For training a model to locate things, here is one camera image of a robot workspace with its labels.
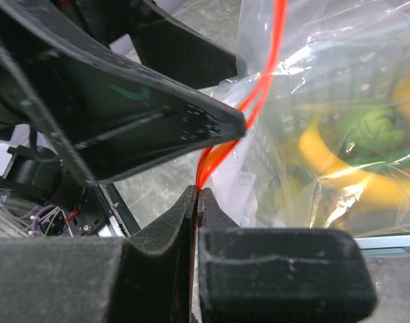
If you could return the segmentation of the green toy pepper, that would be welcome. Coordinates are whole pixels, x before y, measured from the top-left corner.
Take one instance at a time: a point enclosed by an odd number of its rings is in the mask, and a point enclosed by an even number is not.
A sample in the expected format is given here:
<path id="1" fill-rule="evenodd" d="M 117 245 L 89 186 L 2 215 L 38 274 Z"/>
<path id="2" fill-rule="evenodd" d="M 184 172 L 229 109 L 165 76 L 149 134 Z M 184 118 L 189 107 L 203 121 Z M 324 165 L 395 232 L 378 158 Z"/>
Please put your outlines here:
<path id="1" fill-rule="evenodd" d="M 410 168 L 410 148 L 392 152 L 386 156 L 356 157 L 345 160 L 352 167 L 394 167 Z"/>

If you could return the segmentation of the yellow toy banana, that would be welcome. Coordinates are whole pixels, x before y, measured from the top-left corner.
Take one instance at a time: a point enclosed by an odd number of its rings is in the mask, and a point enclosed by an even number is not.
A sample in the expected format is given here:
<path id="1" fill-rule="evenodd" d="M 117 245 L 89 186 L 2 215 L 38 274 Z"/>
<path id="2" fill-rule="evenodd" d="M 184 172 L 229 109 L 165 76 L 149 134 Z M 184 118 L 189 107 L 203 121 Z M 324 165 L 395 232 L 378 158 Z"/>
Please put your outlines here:
<path id="1" fill-rule="evenodd" d="M 346 164 L 322 140 L 320 119 L 320 114 L 311 117 L 298 143 L 300 155 L 312 171 L 335 188 L 349 190 L 361 211 L 410 209 L 410 180 L 389 178 Z"/>

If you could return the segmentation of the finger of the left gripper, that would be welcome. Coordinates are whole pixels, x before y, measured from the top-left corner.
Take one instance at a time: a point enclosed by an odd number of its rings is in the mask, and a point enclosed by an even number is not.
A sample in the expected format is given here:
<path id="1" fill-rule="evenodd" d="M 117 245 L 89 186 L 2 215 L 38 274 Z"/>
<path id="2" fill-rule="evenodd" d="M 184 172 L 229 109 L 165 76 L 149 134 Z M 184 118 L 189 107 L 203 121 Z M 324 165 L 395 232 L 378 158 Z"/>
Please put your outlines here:
<path id="1" fill-rule="evenodd" d="M 191 88 L 212 87 L 237 74 L 234 53 L 192 30 L 153 1 L 130 2 L 130 28 L 143 65 Z"/>
<path id="2" fill-rule="evenodd" d="M 241 112 L 143 65 L 131 1 L 0 1 L 0 130 L 44 134 L 83 185 L 240 139 Z"/>

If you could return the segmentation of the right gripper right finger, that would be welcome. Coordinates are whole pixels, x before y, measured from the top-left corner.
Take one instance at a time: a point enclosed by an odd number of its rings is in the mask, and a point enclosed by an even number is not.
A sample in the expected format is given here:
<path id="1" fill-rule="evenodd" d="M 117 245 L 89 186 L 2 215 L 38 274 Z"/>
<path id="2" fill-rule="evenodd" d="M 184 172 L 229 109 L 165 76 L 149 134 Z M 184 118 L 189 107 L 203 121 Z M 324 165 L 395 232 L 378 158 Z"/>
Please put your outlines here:
<path id="1" fill-rule="evenodd" d="M 204 322 L 360 322 L 377 295 L 355 240 L 334 229 L 241 228 L 198 200 Z"/>

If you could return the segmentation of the clear zip bag orange zipper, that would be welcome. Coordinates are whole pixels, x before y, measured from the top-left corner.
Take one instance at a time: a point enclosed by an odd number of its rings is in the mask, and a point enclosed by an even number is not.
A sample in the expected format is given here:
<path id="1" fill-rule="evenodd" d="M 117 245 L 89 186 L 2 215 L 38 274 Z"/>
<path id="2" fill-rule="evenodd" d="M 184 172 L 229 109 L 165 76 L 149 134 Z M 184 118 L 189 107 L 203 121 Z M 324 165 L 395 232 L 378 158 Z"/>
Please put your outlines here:
<path id="1" fill-rule="evenodd" d="M 325 145 L 344 162 L 410 148 L 410 120 L 392 100 L 410 75 L 410 1 L 243 1 L 237 68 L 214 97 L 243 112 L 246 135 L 205 150 L 196 177 L 224 212 L 241 227 L 410 234 L 410 209 L 359 210 L 350 191 L 318 177 L 298 149 L 314 114 Z M 383 107 L 395 111 L 403 142 L 384 153 L 347 147 L 343 118 Z M 359 169 L 410 180 L 410 168 Z"/>

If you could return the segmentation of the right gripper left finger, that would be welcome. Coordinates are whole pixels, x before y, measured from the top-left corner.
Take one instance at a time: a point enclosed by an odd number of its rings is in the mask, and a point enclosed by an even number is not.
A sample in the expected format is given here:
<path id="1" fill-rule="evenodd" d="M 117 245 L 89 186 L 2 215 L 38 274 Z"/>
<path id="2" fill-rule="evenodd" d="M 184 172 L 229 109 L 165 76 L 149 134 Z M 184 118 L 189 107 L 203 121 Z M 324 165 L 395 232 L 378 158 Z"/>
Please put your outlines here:
<path id="1" fill-rule="evenodd" d="M 190 322 L 197 191 L 129 238 L 0 238 L 0 322 Z"/>

